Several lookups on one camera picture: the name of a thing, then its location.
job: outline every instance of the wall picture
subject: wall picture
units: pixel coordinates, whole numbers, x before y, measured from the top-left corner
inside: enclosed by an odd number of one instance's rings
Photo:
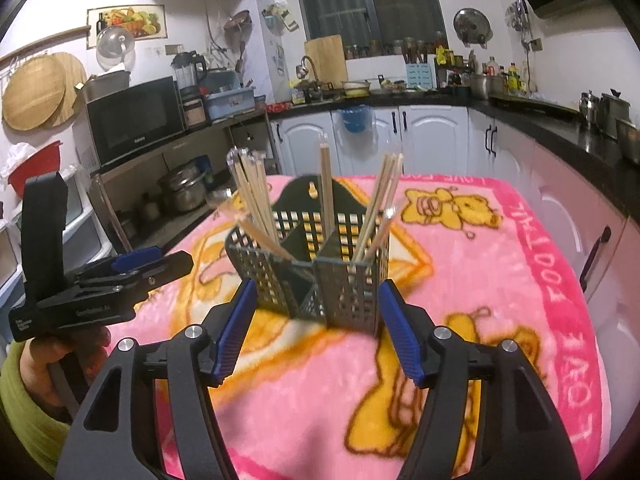
[[[119,25],[133,34],[136,40],[166,38],[164,5],[112,6],[89,9],[86,24],[91,26],[86,47],[95,48],[98,33],[110,25]]]

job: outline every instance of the metal bolt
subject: metal bolt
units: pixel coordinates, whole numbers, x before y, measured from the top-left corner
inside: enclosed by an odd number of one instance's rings
[[[123,352],[128,352],[133,348],[133,345],[135,345],[135,343],[136,342],[133,341],[132,338],[127,337],[126,339],[123,339],[118,343],[118,350],[121,350]]]
[[[515,352],[518,349],[518,343],[513,339],[505,339],[500,346],[505,352]]]
[[[184,335],[189,339],[196,339],[202,335],[202,327],[200,325],[191,325],[188,326],[184,331]]]
[[[446,326],[437,326],[436,330],[433,331],[433,335],[438,339],[449,339],[451,337],[451,330]]]

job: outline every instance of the person's hand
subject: person's hand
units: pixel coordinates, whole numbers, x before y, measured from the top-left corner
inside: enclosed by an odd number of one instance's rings
[[[95,351],[83,362],[84,374],[93,380],[107,359],[104,347],[111,342],[111,333],[105,327],[83,333],[95,345]],[[56,391],[47,365],[57,363],[65,355],[76,349],[71,339],[44,335],[27,341],[20,358],[20,376],[31,398],[46,412],[60,408],[63,402]]]

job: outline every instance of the black microwave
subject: black microwave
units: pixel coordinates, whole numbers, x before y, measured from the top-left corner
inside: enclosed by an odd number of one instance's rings
[[[74,125],[80,163],[90,172],[112,168],[185,131],[171,77],[105,95],[86,104],[88,124]]]

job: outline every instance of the power socket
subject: power socket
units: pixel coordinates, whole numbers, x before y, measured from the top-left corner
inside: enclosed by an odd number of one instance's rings
[[[532,40],[529,42],[531,45],[531,49],[533,52],[540,52],[542,50],[542,39],[537,38],[536,40]]]

